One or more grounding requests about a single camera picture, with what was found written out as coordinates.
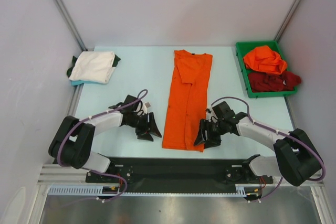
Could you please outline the orange t shirt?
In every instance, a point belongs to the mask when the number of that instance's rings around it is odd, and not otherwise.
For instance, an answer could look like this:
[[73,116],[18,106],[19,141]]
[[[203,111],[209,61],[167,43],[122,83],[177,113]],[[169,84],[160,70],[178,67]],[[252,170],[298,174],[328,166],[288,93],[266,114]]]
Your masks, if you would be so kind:
[[195,146],[199,122],[206,117],[207,89],[213,56],[193,54],[186,50],[174,52],[174,70],[167,106],[162,147],[165,149],[199,151]]
[[281,55],[269,46],[259,46],[243,57],[247,69],[266,74],[281,75],[287,69],[287,63]]

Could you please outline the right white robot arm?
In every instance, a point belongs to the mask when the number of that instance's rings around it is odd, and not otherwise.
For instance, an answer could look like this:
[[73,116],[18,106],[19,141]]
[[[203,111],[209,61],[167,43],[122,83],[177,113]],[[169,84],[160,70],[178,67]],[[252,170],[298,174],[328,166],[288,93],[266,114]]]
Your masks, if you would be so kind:
[[225,134],[235,134],[256,141],[274,152],[274,156],[256,154],[246,160],[243,179],[254,183],[261,176],[276,176],[293,186],[305,181],[321,181],[326,167],[304,130],[284,131],[255,120],[249,111],[235,113],[227,98],[215,100],[201,119],[194,146],[219,146]]

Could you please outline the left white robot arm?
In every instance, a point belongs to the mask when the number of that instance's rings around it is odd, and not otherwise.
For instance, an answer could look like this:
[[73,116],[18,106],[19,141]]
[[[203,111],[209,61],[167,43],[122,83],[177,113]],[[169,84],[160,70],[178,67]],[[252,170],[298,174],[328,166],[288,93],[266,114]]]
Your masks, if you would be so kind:
[[112,181],[116,169],[108,157],[91,150],[93,139],[124,125],[135,129],[139,140],[152,142],[153,136],[162,137],[154,113],[148,111],[149,104],[142,102],[142,98],[140,94],[137,97],[127,95],[123,102],[82,120],[71,115],[65,117],[49,146],[49,156],[60,166],[94,170],[103,181]]

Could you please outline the dark red t shirt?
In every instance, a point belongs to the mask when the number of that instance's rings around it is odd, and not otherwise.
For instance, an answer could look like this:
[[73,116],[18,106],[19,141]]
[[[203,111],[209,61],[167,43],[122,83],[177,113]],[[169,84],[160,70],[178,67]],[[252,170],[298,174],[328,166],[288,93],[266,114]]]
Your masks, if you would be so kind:
[[301,78],[290,71],[284,71],[281,75],[251,72],[248,80],[252,92],[293,91],[302,83]]

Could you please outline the folded white t shirt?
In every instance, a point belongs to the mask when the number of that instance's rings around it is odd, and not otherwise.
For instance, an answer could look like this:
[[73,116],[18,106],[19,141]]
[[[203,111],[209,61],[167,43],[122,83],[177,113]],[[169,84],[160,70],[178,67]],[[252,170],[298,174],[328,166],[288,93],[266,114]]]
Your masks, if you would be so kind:
[[70,81],[107,84],[116,67],[112,67],[115,58],[113,51],[82,52],[69,77]]

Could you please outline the folded light blue t shirt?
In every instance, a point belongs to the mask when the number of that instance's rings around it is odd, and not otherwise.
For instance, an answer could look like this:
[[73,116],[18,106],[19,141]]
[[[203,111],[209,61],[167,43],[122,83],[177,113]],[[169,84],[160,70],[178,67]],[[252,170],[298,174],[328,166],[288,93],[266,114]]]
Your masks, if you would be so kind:
[[82,80],[78,80],[78,81],[71,81],[70,84],[75,87],[75,86],[79,86],[79,85],[82,85],[82,84],[85,84],[87,83],[87,81],[82,81]]

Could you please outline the green plastic bin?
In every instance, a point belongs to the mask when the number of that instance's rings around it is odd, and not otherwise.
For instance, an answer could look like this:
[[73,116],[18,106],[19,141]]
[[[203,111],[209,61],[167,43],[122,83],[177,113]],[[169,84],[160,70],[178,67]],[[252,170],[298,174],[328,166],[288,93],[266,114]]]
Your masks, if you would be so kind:
[[237,42],[236,43],[236,56],[238,58],[240,70],[241,70],[242,75],[243,75],[243,80],[244,80],[244,84],[246,86],[246,91],[247,91],[248,97],[249,98],[287,97],[289,95],[293,95],[293,94],[297,93],[297,91],[298,91],[297,86],[294,88],[293,91],[252,92],[251,86],[250,86],[249,80],[248,80],[248,74],[251,73],[251,72],[257,72],[257,71],[253,71],[251,69],[247,69],[245,67],[244,62],[243,62],[243,57],[248,52],[250,52],[251,50],[253,50],[254,48],[259,47],[259,46],[269,46],[272,50],[278,52],[281,55],[282,59],[284,61],[286,61],[286,63],[287,63],[287,59],[286,59],[285,55],[283,54],[282,50],[280,49],[280,47],[279,47],[279,45],[278,45],[278,43],[276,41],[269,40],[269,41],[244,41],[244,42]]

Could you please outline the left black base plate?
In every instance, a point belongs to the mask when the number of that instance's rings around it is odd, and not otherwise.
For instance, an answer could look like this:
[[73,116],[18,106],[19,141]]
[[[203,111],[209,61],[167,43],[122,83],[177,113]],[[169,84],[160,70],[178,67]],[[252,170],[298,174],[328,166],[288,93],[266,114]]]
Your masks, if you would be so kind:
[[[108,168],[106,173],[122,177],[127,181],[127,183],[133,182],[132,166],[116,165],[113,168]],[[96,184],[110,184],[110,183],[122,182],[122,180],[111,176],[99,175],[97,173],[89,172],[88,175],[86,175],[85,182]]]

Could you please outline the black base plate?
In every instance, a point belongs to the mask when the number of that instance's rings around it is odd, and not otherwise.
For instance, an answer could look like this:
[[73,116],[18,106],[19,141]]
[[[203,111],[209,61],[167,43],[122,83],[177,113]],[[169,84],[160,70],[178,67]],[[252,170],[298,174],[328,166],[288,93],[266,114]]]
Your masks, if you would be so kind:
[[[122,177],[127,181],[127,183],[133,182],[132,166],[116,165],[113,168],[108,168],[106,173]],[[89,172],[88,175],[86,175],[85,182],[96,184],[110,184],[110,183],[122,182],[122,180],[111,176],[99,175],[97,173]]]
[[248,166],[227,166],[224,171],[227,184],[272,184],[271,176],[257,176]]

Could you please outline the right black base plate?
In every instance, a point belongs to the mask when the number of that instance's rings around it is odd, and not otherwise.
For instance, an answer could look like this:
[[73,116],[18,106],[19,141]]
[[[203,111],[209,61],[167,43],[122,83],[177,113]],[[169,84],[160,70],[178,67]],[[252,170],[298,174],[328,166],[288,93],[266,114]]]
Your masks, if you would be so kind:
[[248,166],[227,166],[224,171],[227,184],[272,184],[271,176],[257,176]]

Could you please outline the left aluminium side rail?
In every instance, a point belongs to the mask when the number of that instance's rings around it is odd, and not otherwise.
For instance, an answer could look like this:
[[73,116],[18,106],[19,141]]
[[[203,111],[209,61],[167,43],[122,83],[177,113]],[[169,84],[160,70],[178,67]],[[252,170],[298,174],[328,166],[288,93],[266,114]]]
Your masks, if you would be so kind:
[[83,84],[79,86],[75,86],[73,88],[73,92],[69,101],[68,108],[66,110],[65,117],[71,115],[74,116],[76,114],[77,106],[80,100],[81,92],[82,92]]

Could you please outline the aluminium front rail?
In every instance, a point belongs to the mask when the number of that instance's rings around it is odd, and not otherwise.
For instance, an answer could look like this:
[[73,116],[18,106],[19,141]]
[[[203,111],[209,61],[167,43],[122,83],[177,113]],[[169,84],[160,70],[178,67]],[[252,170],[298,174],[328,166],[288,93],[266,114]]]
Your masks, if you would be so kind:
[[[72,167],[60,167],[56,164],[45,164],[43,165],[39,177],[37,179],[37,185],[112,185],[116,186],[117,183],[112,182],[103,182],[103,183],[87,183],[88,171],[84,169],[74,169]],[[267,184],[267,186],[276,186],[280,181],[280,177],[274,177],[272,179],[273,183]],[[238,183],[234,182],[236,185],[260,185],[260,180],[258,179],[256,183],[249,184],[249,183]],[[281,186],[291,187],[292,185],[289,184],[286,180],[283,180],[280,184]],[[312,182],[306,181],[304,182],[301,187],[322,187],[324,183],[320,182]]]

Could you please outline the left aluminium corner post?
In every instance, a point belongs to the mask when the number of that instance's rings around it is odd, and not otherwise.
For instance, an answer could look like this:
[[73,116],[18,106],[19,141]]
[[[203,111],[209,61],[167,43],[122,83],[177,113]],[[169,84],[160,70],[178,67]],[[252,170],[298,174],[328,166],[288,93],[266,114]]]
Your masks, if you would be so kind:
[[81,38],[79,31],[75,25],[74,20],[72,19],[70,13],[68,12],[63,0],[53,0],[58,11],[60,12],[61,17],[63,18],[66,26],[68,27],[72,37],[74,38],[76,44],[82,51],[87,51],[87,47]]

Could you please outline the aluminium corner post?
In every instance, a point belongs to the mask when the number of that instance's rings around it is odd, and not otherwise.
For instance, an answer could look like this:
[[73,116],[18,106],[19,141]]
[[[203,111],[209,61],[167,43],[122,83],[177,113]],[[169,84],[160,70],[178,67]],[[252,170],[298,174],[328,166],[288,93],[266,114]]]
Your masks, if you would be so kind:
[[298,10],[302,1],[303,0],[293,0],[289,10],[287,11],[287,14],[286,14],[283,22],[281,23],[278,31],[276,32],[276,35],[274,37],[274,40],[276,42],[279,42],[281,40],[282,36],[284,35],[287,27],[289,26],[291,20],[293,19],[294,15],[295,15],[296,11]]
[[63,18],[66,26],[68,27],[72,37],[74,38],[76,44],[82,51],[87,51],[87,47],[81,38],[79,31],[75,25],[74,20],[72,19],[70,13],[68,12],[63,0],[53,0],[58,11],[60,12],[61,17]]

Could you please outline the right aluminium corner post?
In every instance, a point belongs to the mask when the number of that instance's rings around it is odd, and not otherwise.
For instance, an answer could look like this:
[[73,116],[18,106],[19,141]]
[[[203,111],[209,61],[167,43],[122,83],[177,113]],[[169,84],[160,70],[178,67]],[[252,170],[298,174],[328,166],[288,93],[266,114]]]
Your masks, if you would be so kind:
[[278,31],[276,32],[276,35],[274,37],[274,40],[276,42],[279,42],[281,40],[282,36],[284,35],[287,27],[289,26],[291,20],[293,19],[294,15],[295,15],[296,11],[298,10],[302,1],[303,0],[293,0],[289,10],[287,11],[287,14],[286,14],[283,22],[281,23]]

